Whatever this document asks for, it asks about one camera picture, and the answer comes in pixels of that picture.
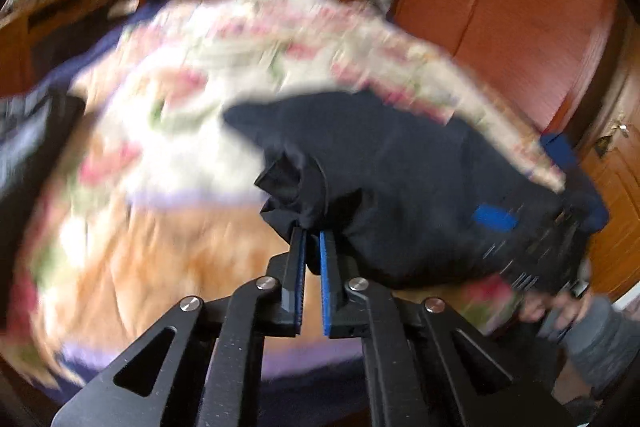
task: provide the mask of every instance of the human hand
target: human hand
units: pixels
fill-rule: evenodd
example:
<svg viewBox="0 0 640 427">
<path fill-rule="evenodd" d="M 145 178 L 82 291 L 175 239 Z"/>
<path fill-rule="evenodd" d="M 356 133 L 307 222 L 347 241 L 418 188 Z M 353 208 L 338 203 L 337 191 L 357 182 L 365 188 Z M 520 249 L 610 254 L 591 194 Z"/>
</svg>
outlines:
<svg viewBox="0 0 640 427">
<path fill-rule="evenodd" d="M 520 307 L 520 320 L 535 323 L 542 320 L 548 310 L 558 309 L 560 314 L 554 327 L 556 330 L 562 330 L 581 321 L 589 311 L 592 300 L 591 291 L 586 292 L 582 299 L 576 299 L 568 291 L 562 291 L 556 296 L 528 291 Z"/>
</svg>

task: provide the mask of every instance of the bed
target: bed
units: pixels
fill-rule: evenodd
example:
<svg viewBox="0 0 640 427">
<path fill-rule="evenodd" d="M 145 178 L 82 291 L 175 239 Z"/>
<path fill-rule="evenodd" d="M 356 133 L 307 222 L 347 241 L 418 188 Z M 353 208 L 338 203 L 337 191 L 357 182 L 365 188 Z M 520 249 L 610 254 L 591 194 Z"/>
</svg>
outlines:
<svg viewBox="0 0 640 427">
<path fill-rule="evenodd" d="M 540 136 L 499 97 L 350 1 L 148 5 L 45 79 L 87 106 L 15 267 L 0 339 L 14 369 L 62 403 L 181 297 L 230 295 L 287 250 L 258 214 L 260 152 L 222 123 L 239 100 L 372 89 L 404 110 L 465 118 L 516 169 L 562 189 Z M 444 296 L 485 333 L 517 303 L 497 277 L 399 295 Z M 320 426 L 366 405 L 359 341 L 324 338 L 320 307 L 308 275 L 302 335 L 266 343 L 261 425 Z"/>
</svg>

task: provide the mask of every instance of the metal screw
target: metal screw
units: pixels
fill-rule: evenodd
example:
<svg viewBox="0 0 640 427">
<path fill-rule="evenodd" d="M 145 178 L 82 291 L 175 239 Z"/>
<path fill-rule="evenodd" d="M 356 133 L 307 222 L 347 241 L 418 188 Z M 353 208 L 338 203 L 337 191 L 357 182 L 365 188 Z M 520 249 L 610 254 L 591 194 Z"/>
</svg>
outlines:
<svg viewBox="0 0 640 427">
<path fill-rule="evenodd" d="M 268 275 L 260 277 L 260 279 L 255 282 L 255 285 L 258 286 L 258 290 L 270 290 L 275 288 L 277 284 L 278 280 L 275 277 L 269 277 Z"/>
<path fill-rule="evenodd" d="M 431 297 L 424 302 L 424 307 L 427 308 L 427 311 L 430 313 L 442 313 L 446 305 L 442 299 Z"/>
<path fill-rule="evenodd" d="M 180 309 L 183 312 L 192 312 L 200 307 L 200 299 L 194 297 L 185 297 L 180 301 Z"/>
<path fill-rule="evenodd" d="M 364 277 L 354 277 L 349 281 L 349 288 L 354 292 L 364 292 L 369 287 L 369 281 Z"/>
</svg>

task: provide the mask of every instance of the gray sleeve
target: gray sleeve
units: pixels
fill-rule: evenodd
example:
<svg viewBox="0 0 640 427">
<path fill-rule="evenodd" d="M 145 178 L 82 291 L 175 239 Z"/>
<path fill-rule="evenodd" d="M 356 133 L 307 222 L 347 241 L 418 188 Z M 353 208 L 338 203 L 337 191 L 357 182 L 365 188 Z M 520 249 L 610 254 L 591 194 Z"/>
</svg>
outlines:
<svg viewBox="0 0 640 427">
<path fill-rule="evenodd" d="M 557 331 L 553 323 L 558 314 L 550 314 L 540 335 L 552 340 Z M 587 315 L 562 339 L 569 360 L 582 379 L 602 391 L 624 375 L 640 351 L 640 322 L 616 312 L 602 296 L 593 299 Z"/>
</svg>

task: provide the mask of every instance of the floral bedspread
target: floral bedspread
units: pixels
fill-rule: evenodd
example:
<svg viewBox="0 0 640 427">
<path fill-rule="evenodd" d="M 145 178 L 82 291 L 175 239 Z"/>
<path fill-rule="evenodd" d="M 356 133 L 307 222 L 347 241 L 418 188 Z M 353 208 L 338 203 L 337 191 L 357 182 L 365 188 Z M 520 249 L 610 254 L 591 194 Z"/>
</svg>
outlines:
<svg viewBox="0 0 640 427">
<path fill-rule="evenodd" d="M 182 296 L 220 298 L 263 274 L 287 245 L 260 219 L 262 156 L 225 128 L 225 107 L 365 87 L 442 122 L 465 118 L 519 171 L 562 190 L 529 125 L 443 51 L 366 6 L 172 2 L 74 81 L 87 110 L 26 232 L 2 355 L 45 385 L 55 374 L 81 385 L 61 353 L 104 367 Z M 318 278 L 307 279 L 296 342 L 326 342 Z M 497 277 L 402 296 L 434 293 L 485 332 L 516 301 Z M 290 342 L 269 339 L 266 352 Z"/>
</svg>

